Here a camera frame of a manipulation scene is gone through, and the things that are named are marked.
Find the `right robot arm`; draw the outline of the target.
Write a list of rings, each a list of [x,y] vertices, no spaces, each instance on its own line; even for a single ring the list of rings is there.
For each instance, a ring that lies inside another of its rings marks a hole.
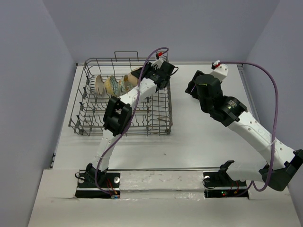
[[[226,161],[220,166],[222,185],[233,181],[269,181],[268,186],[283,191],[303,164],[302,149],[294,150],[267,131],[237,98],[223,95],[221,82],[227,73],[196,71],[185,92],[199,100],[201,110],[241,136],[262,157],[262,161],[239,163]]]

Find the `tan orange bowl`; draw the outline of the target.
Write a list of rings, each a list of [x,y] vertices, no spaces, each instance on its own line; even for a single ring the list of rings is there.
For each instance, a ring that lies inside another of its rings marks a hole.
[[[139,79],[133,75],[133,72],[139,70],[139,73],[141,72],[141,67],[135,68],[128,74],[128,81],[131,83],[133,87],[136,87],[139,83]]]

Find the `white pink rimmed bowl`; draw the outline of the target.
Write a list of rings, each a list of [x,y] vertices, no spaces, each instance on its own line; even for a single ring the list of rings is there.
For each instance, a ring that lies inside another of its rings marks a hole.
[[[89,87],[92,93],[102,95],[104,91],[104,81],[101,75],[93,75],[89,79]]]

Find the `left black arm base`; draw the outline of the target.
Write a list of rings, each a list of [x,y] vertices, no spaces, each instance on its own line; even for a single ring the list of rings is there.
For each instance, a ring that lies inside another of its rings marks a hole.
[[[79,199],[119,199],[120,172],[96,170],[88,164],[85,170],[75,173],[77,186],[75,197]]]

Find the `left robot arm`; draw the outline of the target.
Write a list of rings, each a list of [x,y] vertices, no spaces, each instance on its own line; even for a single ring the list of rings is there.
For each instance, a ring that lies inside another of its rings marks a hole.
[[[175,66],[166,61],[147,62],[130,72],[130,77],[137,82],[132,90],[120,97],[113,96],[109,99],[103,117],[103,136],[95,159],[87,165],[84,174],[84,178],[93,186],[99,187],[104,183],[115,145],[130,127],[138,104],[166,88],[174,69]]]

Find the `yellow blue sun bowl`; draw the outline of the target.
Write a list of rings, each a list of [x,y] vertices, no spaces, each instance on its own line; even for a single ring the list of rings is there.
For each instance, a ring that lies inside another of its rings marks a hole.
[[[114,75],[109,76],[104,83],[105,90],[108,95],[118,97],[118,82]]]

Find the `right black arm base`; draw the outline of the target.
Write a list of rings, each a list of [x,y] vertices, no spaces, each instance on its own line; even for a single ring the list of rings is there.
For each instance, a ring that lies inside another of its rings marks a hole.
[[[247,183],[245,181],[234,181],[227,174],[227,170],[233,160],[222,164],[218,171],[203,172],[202,184],[205,188],[204,196],[210,198],[249,198]]]

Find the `leaf patterned white bowl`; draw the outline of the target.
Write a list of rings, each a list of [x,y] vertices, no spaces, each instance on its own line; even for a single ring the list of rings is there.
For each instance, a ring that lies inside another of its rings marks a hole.
[[[128,79],[128,75],[124,75],[118,82],[118,90],[120,95],[124,95],[132,90],[133,85],[130,83]]]

